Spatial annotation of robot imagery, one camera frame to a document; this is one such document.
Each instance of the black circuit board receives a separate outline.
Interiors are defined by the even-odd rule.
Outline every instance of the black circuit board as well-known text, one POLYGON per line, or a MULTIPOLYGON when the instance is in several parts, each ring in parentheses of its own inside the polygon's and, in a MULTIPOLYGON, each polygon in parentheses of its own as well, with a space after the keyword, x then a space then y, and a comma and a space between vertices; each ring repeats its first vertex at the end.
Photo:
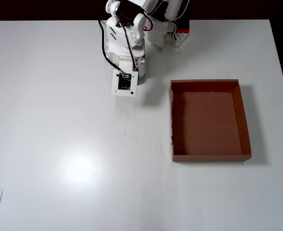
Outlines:
POLYGON ((131 90, 131 74, 123 75, 119 73, 118 90, 131 90))

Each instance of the dark background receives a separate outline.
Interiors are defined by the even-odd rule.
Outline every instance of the dark background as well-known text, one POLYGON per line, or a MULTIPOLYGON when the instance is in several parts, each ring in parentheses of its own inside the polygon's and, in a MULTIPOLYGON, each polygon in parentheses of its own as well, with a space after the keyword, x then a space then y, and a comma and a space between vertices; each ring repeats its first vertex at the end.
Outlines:
MULTIPOLYGON (((107 19, 107 0, 0 0, 0 20, 107 19)), ((191 19, 270 19, 283 70, 283 0, 191 0, 191 19)))

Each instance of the table surface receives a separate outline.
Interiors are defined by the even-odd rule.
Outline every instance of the table surface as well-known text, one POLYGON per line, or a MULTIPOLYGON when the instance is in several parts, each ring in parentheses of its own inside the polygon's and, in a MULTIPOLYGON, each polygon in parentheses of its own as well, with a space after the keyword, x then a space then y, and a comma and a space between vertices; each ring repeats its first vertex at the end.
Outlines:
POLYGON ((0 231, 283 230, 283 75, 268 20, 191 21, 111 95, 96 21, 0 22, 0 231), (244 163, 174 163, 171 79, 239 79, 244 163))

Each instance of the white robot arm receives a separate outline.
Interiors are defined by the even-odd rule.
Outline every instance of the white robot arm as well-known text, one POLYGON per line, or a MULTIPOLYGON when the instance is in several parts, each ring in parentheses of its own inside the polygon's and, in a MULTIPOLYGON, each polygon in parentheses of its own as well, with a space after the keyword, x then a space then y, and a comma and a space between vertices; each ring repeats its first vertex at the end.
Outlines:
POLYGON ((106 59, 113 70, 112 94, 134 97, 138 78, 145 75, 145 31, 158 47, 172 43, 178 48, 189 36, 186 14, 190 0, 109 0, 106 12, 106 59), (177 30, 179 19, 186 26, 177 30))

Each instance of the cardboard box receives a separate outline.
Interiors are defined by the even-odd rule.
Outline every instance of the cardboard box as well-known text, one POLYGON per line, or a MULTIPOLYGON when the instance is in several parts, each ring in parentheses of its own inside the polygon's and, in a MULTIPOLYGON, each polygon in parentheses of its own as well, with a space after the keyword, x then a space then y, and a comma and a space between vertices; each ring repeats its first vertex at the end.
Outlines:
POLYGON ((173 161, 252 157, 238 80, 172 80, 173 161))

